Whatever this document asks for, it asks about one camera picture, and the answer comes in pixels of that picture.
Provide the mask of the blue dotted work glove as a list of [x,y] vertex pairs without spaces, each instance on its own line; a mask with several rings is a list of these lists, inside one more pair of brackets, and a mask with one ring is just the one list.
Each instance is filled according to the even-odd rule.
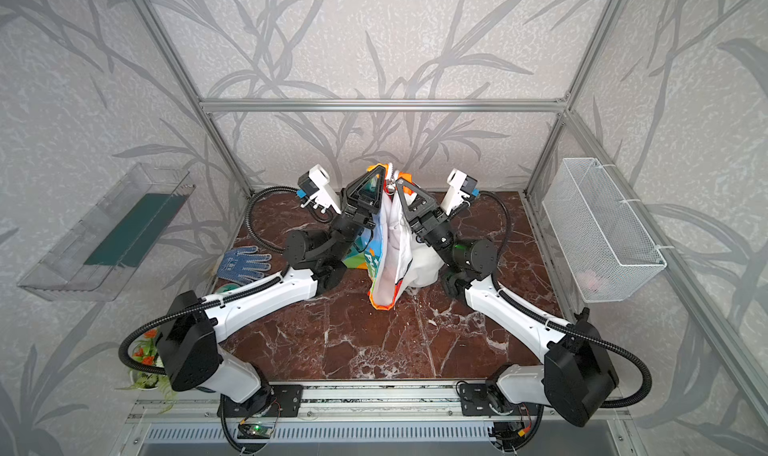
[[215,274],[219,279],[241,286],[264,278],[271,270],[272,255],[257,246],[233,248],[223,254]]

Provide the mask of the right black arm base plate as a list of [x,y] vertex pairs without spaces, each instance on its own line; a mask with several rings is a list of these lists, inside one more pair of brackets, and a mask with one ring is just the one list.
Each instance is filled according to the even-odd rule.
[[511,403],[499,390],[486,383],[459,380],[454,389],[459,398],[463,416],[538,416],[537,404]]

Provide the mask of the white red rainbow jacket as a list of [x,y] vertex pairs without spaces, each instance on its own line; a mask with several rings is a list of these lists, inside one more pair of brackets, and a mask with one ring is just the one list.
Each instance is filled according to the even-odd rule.
[[412,181],[409,173],[401,173],[385,164],[386,179],[382,207],[374,217],[375,228],[365,231],[356,241],[364,247],[344,260],[350,269],[365,270],[371,280],[368,298],[377,310],[392,309],[408,288],[423,288],[436,282],[443,261],[437,253],[416,240],[402,215],[395,191],[395,181],[402,177]]

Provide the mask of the pink object in basket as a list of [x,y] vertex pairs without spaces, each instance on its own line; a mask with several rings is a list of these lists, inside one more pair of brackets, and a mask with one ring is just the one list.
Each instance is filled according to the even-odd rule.
[[579,282],[582,290],[591,295],[600,294],[607,284],[607,280],[605,278],[595,273],[591,269],[578,273],[577,281]]

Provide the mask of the green round tape roll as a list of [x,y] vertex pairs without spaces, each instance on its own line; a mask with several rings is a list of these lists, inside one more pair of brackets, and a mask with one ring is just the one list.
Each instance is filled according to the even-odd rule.
[[226,293],[226,292],[237,290],[239,288],[240,288],[240,285],[238,285],[238,284],[228,283],[228,284],[224,284],[224,285],[220,286],[219,288],[217,288],[215,293],[216,294],[222,294],[222,293]]

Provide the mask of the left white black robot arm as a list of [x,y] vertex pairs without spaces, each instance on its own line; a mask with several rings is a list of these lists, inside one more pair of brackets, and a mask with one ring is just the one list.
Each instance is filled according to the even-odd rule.
[[374,166],[335,192],[326,171],[311,168],[293,190],[303,206],[332,212],[329,227],[289,232],[282,251],[287,266],[280,272],[225,293],[177,296],[166,315],[121,342],[119,361],[137,372],[167,376],[176,392],[203,387],[238,404],[264,404],[269,393],[265,378],[222,348],[222,342],[264,316],[341,283],[355,241],[375,228],[386,173],[386,167]]

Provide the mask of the aluminium cage frame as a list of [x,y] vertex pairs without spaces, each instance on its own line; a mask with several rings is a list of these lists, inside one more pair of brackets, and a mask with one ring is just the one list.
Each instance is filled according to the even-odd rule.
[[[242,167],[233,157],[223,137],[215,127],[205,107],[211,105],[217,112],[485,112],[485,113],[554,113],[555,126],[547,139],[538,159],[533,179],[538,180],[546,161],[552,154],[563,130],[569,130],[578,140],[580,147],[592,158],[599,160],[606,168],[608,177],[627,197],[636,199],[636,191],[614,164],[613,158],[597,141],[575,108],[589,75],[593,72],[599,55],[605,48],[611,32],[624,12],[629,0],[607,0],[597,28],[587,45],[586,53],[577,70],[575,80],[568,92],[555,99],[217,99],[207,100],[198,94],[189,71],[184,67],[177,49],[155,11],[151,0],[126,0],[141,19],[145,29],[163,61],[170,69],[191,106],[193,118],[204,130],[208,140],[233,172],[237,184],[244,191],[252,186]],[[692,270],[677,253],[668,259],[667,280],[676,292],[681,304],[688,311],[691,320],[699,327],[713,352],[727,371],[733,384],[742,393],[760,422],[767,421],[767,374],[755,357],[746,348],[737,332],[726,322],[715,307],[712,299]]]

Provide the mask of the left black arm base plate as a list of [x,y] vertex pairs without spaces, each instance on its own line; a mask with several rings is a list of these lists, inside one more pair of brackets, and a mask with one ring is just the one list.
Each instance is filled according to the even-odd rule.
[[223,396],[217,415],[239,419],[262,416],[295,418],[299,413],[303,389],[304,386],[300,384],[272,385],[269,389],[260,389],[243,403],[236,403]]

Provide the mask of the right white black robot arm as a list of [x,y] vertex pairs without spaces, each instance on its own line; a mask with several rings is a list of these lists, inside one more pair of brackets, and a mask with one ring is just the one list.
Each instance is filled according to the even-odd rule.
[[472,181],[451,187],[442,201],[403,178],[395,189],[409,229],[443,263],[439,281],[446,295],[491,318],[539,362],[511,364],[489,378],[489,398],[498,408],[546,406],[583,427],[601,408],[633,406],[650,394],[653,377],[647,364],[604,340],[588,310],[570,322],[534,306],[499,282],[500,251],[491,240],[462,239],[455,233],[453,217],[482,194]]

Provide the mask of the clear plastic wall shelf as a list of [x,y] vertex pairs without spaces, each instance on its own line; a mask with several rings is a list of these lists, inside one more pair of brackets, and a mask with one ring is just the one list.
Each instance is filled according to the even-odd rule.
[[135,164],[18,286],[47,301],[113,301],[195,190],[190,172]]

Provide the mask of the potted artificial flower plant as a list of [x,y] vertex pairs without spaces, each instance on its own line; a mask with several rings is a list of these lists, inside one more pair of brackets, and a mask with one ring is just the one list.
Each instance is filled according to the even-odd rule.
[[157,390],[163,398],[160,413],[170,411],[177,400],[170,377],[165,373],[164,363],[157,346],[157,328],[148,329],[141,335],[126,338],[119,347],[123,363],[128,362],[131,384],[122,390]]

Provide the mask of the aluminium front rail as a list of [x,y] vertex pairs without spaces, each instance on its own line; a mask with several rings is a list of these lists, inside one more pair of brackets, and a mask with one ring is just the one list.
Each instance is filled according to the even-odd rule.
[[[302,402],[295,418],[253,417],[283,423],[522,420],[534,416],[463,416],[454,389],[456,381],[439,380],[346,380],[303,381]],[[193,390],[181,393],[173,408],[161,414],[163,400],[150,393],[140,395],[130,410],[129,423],[197,423],[218,420],[219,397]]]

